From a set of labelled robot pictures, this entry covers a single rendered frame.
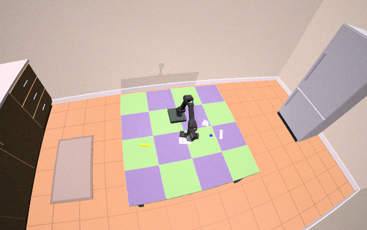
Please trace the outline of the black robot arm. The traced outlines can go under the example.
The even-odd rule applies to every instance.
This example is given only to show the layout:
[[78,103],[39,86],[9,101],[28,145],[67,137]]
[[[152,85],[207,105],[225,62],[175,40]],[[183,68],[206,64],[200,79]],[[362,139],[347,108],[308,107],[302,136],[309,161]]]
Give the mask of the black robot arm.
[[[188,106],[188,108],[189,108],[189,121],[188,121],[188,130],[187,130],[187,132],[189,133],[187,135],[187,141],[188,142],[193,142],[194,140],[197,139],[197,136],[196,136],[196,133],[195,133],[195,131],[197,131],[197,123],[196,123],[195,117],[194,117],[194,103],[193,103],[193,101],[194,101],[194,98],[193,98],[192,95],[184,95],[183,96],[183,102],[182,102],[181,106],[176,108],[176,116],[177,117],[182,117],[182,113],[185,112],[185,110],[186,110],[185,107],[186,106]],[[191,103],[189,103],[189,102],[191,102]]]

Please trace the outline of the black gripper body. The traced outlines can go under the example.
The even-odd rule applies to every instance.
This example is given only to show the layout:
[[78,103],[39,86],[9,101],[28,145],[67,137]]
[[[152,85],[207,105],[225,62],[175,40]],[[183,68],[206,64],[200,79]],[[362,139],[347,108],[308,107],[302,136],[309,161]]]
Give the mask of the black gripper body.
[[[187,137],[189,133],[184,133],[184,131],[180,131],[180,137]],[[197,140],[199,139],[199,133],[196,133],[196,136],[197,136]]]

